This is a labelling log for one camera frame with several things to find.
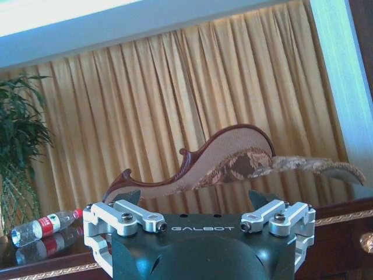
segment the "silver metal bracket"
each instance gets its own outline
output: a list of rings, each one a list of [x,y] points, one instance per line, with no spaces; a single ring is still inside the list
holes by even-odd
[[[149,233],[160,233],[167,229],[162,214],[149,212],[124,199],[111,205],[98,202],[84,209],[84,243],[92,248],[95,261],[111,277],[112,256],[107,240],[101,234],[117,230],[118,235],[129,237],[137,232],[138,224]]]
[[[289,206],[287,202],[274,199],[270,203],[241,217],[241,229],[246,233],[260,232],[265,223],[269,231],[277,237],[288,236],[293,229],[297,238],[295,245],[295,271],[305,260],[307,248],[315,240],[316,211],[312,206],[297,202]]]

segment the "bottle cap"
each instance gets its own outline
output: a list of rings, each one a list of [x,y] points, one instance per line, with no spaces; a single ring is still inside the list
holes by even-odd
[[[77,210],[74,211],[73,216],[75,219],[79,219],[83,216],[83,210],[78,208]]]

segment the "carved wood frame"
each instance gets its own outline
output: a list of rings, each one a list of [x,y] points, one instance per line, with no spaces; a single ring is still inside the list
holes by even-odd
[[[248,128],[253,129],[260,133],[268,142],[268,145],[270,146],[270,150],[272,152],[272,156],[275,156],[275,149],[273,147],[273,144],[269,137],[258,127],[251,124],[236,124],[229,127],[226,127],[224,129],[221,129],[217,133],[215,133],[200,149],[196,150],[195,152],[188,151],[185,148],[180,149],[179,153],[182,155],[182,163],[179,168],[179,171],[176,172],[175,175],[172,177],[158,182],[158,183],[145,183],[141,181],[137,181],[131,177],[131,169],[125,169],[110,185],[108,191],[105,193],[103,201],[105,198],[111,193],[112,191],[121,188],[121,187],[159,187],[164,186],[167,184],[171,184],[177,180],[179,180],[181,177],[185,176],[187,172],[192,168],[192,166],[197,162],[197,160],[203,155],[204,151],[210,146],[210,144],[219,136],[222,134],[231,131],[236,130],[240,128]]]

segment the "wooden table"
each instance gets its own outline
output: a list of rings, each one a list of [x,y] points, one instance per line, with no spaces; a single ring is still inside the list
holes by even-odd
[[[315,245],[308,249],[296,279],[373,279],[373,254],[364,251],[360,242],[363,234],[373,232],[373,188],[293,170],[144,199],[139,205],[164,214],[244,213],[253,210],[250,189],[316,208]],[[363,241],[373,244],[373,240]],[[17,265],[15,251],[3,237],[0,279],[110,279],[94,262],[82,237],[49,259],[31,264]]]

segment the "wooden sofa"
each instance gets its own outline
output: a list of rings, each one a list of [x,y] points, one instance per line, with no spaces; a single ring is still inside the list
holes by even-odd
[[[183,156],[182,165],[172,178],[158,183],[144,183],[134,180],[131,170],[126,169],[110,185],[103,201],[108,203],[116,200],[116,196],[134,190],[141,190],[142,198],[158,198],[211,183],[242,180],[288,169],[310,170],[349,183],[364,182],[361,172],[348,163],[276,156],[269,137],[258,127],[249,124],[227,127],[214,134],[199,150],[190,152],[181,149],[180,154]],[[263,157],[267,157],[264,162],[261,161]],[[248,169],[250,164],[249,173],[238,174],[244,173],[238,169]]]

